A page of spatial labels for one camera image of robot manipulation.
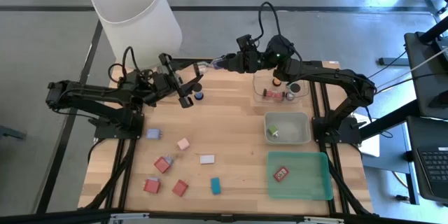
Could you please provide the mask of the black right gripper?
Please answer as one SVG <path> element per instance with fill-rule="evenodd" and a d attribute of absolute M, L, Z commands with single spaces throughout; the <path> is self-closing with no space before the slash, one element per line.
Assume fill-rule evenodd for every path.
<path fill-rule="evenodd" d="M 212 70 L 221 72 L 234 71 L 239 74 L 253 74 L 266 69 L 262 54 L 255 51 L 230 53 L 216 58 L 215 62 L 222 62 L 222 67 L 213 66 Z"/>

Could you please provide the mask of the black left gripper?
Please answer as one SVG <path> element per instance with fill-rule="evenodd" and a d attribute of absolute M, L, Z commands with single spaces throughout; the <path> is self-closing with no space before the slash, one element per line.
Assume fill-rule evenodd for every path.
<path fill-rule="evenodd" d="M 164 56 L 164 65 L 168 70 L 175 72 L 193 66 L 193 70 L 196 76 L 200 76 L 199 63 L 203 62 L 203 59 L 193 58 L 172 58 L 170 55 Z M 173 92 L 178 93 L 178 100 L 183 109 L 189 108 L 193 105 L 192 99 L 189 94 L 193 90 L 192 83 L 183 83 L 181 77 L 175 77 L 170 73 L 158 73 L 154 72 L 151 75 L 153 84 L 151 88 L 151 94 L 148 96 L 148 103 L 155 104 L 159 100 L 169 96 Z"/>

